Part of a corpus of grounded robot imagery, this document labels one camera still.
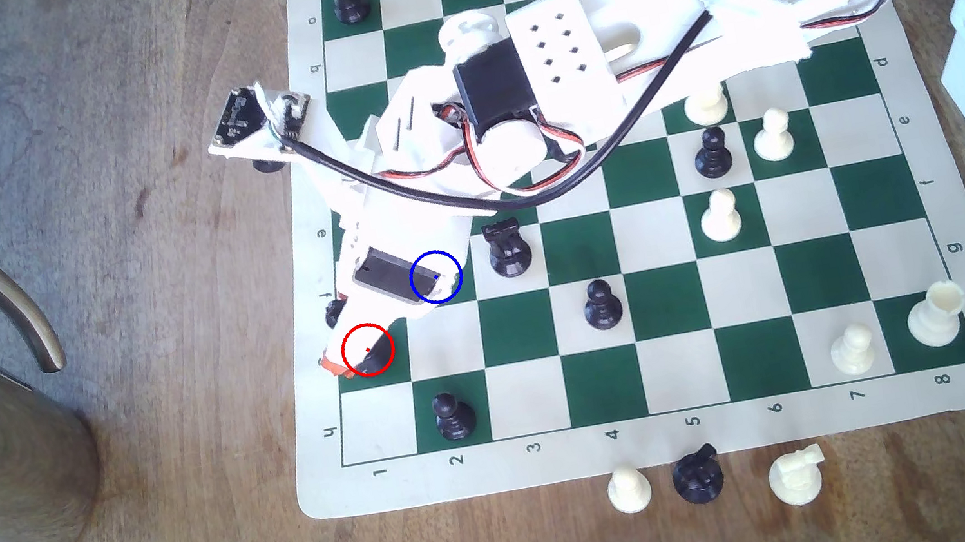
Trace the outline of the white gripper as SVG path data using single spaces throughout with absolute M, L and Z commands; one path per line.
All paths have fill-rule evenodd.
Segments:
M 324 97 L 309 105 L 311 145 L 323 155 L 371 177 L 433 196 L 484 200 L 484 187 L 456 151 L 461 131 L 435 109 L 461 96 L 451 72 L 438 67 L 410 72 L 385 111 L 347 139 Z M 342 329 L 324 339 L 321 367 L 332 375 L 362 371 L 364 342 L 390 338 L 401 318 L 419 318 L 452 294 L 468 258 L 474 211 L 439 206 L 365 185 L 334 168 L 316 164 L 319 193 L 344 231 L 335 267 L 345 301 Z

